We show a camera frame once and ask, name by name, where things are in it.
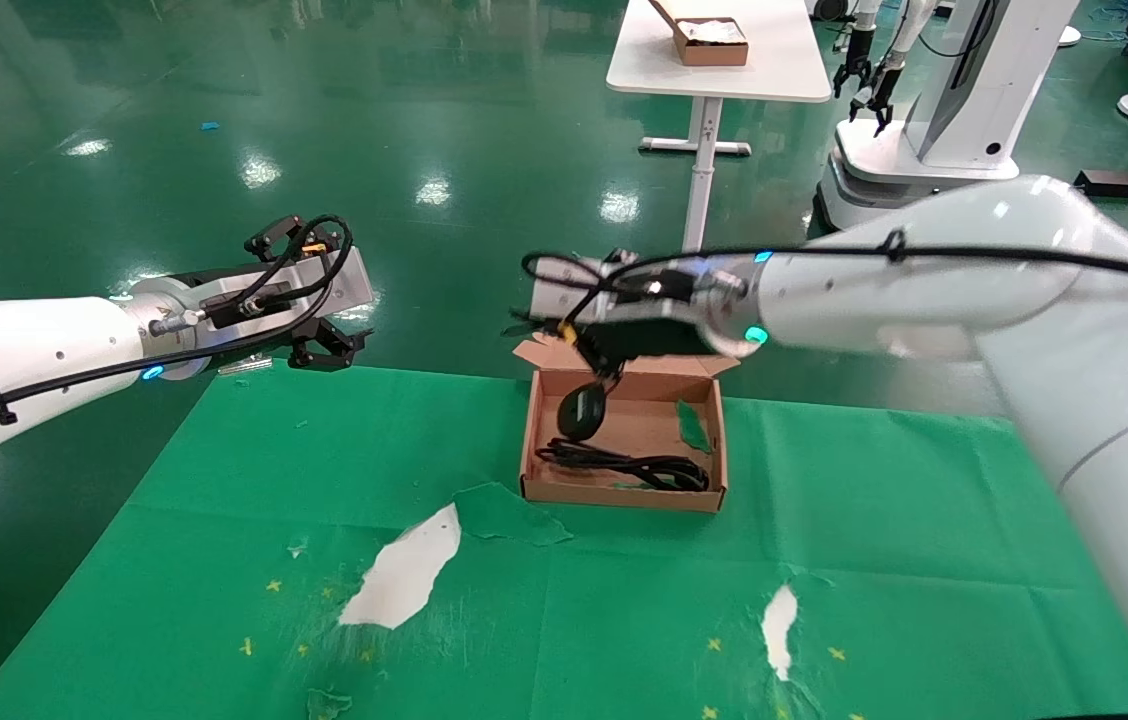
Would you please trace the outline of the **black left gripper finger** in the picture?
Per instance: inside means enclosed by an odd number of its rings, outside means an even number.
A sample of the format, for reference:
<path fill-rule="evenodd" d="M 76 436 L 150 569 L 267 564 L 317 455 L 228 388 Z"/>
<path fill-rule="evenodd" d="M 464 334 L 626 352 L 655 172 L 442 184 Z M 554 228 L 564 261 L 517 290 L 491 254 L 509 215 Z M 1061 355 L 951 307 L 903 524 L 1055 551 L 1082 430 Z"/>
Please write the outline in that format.
<path fill-rule="evenodd" d="M 340 372 L 354 363 L 372 328 L 345 333 L 332 322 L 305 322 L 291 333 L 288 365 L 308 372 Z"/>
<path fill-rule="evenodd" d="M 253 258 L 308 258 L 311 232 L 299 217 L 281 217 L 244 242 L 244 251 Z"/>

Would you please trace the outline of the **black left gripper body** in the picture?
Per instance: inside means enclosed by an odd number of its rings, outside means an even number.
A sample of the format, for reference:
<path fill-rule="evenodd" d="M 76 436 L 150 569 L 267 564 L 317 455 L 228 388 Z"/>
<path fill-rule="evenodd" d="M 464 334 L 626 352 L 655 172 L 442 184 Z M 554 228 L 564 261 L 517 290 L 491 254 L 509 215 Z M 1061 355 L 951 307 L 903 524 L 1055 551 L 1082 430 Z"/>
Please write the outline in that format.
<path fill-rule="evenodd" d="M 209 328 L 209 351 L 212 354 L 293 345 L 296 342 L 314 337 L 314 330 L 321 321 L 320 310 L 284 313 L 257 316 L 231 325 Z"/>

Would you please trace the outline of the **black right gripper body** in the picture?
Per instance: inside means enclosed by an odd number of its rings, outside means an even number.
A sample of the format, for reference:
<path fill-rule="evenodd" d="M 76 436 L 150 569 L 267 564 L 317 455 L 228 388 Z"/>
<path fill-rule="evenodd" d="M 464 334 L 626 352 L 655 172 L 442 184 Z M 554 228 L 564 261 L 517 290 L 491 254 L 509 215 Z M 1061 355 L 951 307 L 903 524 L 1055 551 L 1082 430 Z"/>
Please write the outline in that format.
<path fill-rule="evenodd" d="M 625 365 L 642 357 L 700 357 L 712 372 L 732 368 L 735 357 L 719 354 L 702 336 L 697 325 L 669 318 L 579 324 L 579 355 L 584 346 L 610 348 L 625 357 Z"/>

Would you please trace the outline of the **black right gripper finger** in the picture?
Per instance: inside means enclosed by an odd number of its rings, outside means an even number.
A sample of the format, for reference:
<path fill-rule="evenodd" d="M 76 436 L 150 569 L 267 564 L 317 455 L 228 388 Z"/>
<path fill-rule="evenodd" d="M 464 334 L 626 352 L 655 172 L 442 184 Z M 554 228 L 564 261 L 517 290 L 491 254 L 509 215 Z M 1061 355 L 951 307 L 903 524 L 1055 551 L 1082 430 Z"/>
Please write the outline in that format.
<path fill-rule="evenodd" d="M 592 381 L 587 384 L 587 392 L 592 393 L 592 395 L 596 393 L 605 396 L 610 395 L 622 381 L 625 357 L 611 351 L 610 348 L 587 345 L 584 346 L 584 361 L 593 375 Z"/>
<path fill-rule="evenodd" d="M 565 345 L 574 346 L 578 343 L 578 328 L 574 324 L 574 315 L 545 316 L 534 314 L 528 310 L 510 310 L 513 323 L 503 330 L 503 337 L 527 337 L 538 336 L 549 337 L 564 342 Z"/>

